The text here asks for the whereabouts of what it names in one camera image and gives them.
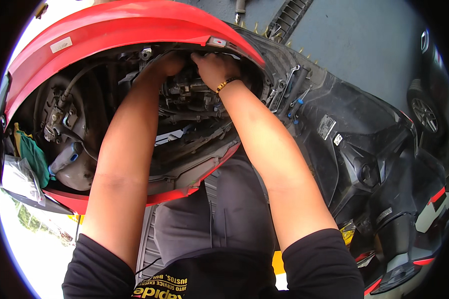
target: floor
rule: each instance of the floor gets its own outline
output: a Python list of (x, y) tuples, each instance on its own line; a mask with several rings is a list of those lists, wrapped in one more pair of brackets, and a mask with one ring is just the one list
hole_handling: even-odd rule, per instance
[[(234, 22), (233, 0), (178, 0)], [(246, 27), (263, 32), (284, 0), (246, 2)], [(406, 91), (419, 70), (424, 24), (403, 0), (315, 0), (290, 39), (329, 72), (408, 112)]]

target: metal grate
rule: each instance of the metal grate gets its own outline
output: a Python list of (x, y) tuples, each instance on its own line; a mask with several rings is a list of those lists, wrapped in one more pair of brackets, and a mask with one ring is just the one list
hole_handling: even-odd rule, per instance
[(269, 24), (269, 38), (285, 44), (311, 3), (313, 0), (286, 0)]

